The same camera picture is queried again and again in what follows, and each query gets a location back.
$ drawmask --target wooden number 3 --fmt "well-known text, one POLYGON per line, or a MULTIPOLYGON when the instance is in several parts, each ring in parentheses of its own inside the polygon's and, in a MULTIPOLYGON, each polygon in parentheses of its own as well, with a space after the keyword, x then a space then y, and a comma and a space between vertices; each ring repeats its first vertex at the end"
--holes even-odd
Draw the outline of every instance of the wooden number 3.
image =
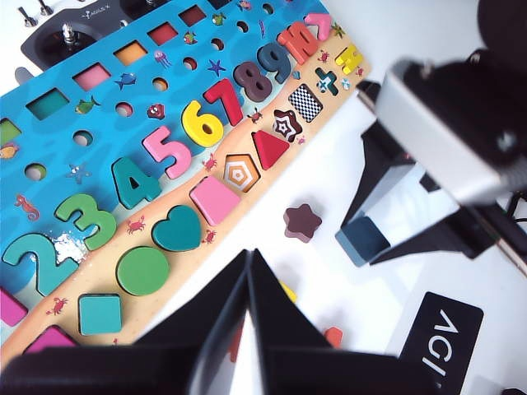
POLYGON ((81 212, 81 216, 74 222, 77 229, 84 231, 92 225, 99 227, 98 231, 84 239, 84 244, 90 251, 102 247, 114 236, 117 230, 117 222, 114 216, 107 211, 99 210, 97 202, 90 195, 79 193, 70 196, 60 203, 55 211, 55 216, 66 222, 76 211, 81 212))

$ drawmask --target red number 7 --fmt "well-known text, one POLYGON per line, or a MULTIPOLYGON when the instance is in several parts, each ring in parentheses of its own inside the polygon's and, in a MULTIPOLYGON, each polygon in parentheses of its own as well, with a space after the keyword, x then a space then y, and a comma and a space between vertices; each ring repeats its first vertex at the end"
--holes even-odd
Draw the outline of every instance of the red number 7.
POLYGON ((232 83, 227 78, 211 86, 203 94, 203 97, 210 104, 220 99, 229 118, 229 123, 232 126, 236 126, 243 119, 244 115, 241 113, 240 102, 238 101, 232 83))

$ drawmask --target printed seahorse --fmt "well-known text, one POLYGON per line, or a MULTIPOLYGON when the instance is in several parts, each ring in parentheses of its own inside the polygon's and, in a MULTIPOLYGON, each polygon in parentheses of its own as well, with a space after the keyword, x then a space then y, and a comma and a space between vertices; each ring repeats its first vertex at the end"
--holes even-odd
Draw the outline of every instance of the printed seahorse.
POLYGON ((22 210, 24 210, 25 212, 27 212, 27 217, 29 218, 30 221, 36 221, 39 219, 40 217, 40 213, 39 211, 35 208, 35 206, 33 206, 31 203, 29 203, 25 197, 23 197, 22 195, 18 194, 16 195, 16 202, 15 202, 15 206, 21 206, 22 207, 22 210))

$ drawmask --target wooden number 8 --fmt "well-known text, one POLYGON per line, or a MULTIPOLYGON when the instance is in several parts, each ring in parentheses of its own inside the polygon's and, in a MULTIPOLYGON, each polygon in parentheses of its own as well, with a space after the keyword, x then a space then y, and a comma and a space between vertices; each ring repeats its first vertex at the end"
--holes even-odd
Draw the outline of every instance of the wooden number 8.
POLYGON ((245 88, 247 97, 256 103, 261 103, 273 92, 273 84, 253 62, 244 62, 238 66, 234 70, 234 79, 245 88))

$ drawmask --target shape sorter board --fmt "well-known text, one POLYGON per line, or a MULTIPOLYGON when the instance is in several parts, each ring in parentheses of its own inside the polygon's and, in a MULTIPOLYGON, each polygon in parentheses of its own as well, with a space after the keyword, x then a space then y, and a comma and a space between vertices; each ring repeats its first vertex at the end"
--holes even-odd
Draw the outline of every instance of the shape sorter board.
POLYGON ((3 96, 3 366, 134 342, 369 70, 317 1, 168 2, 3 96))

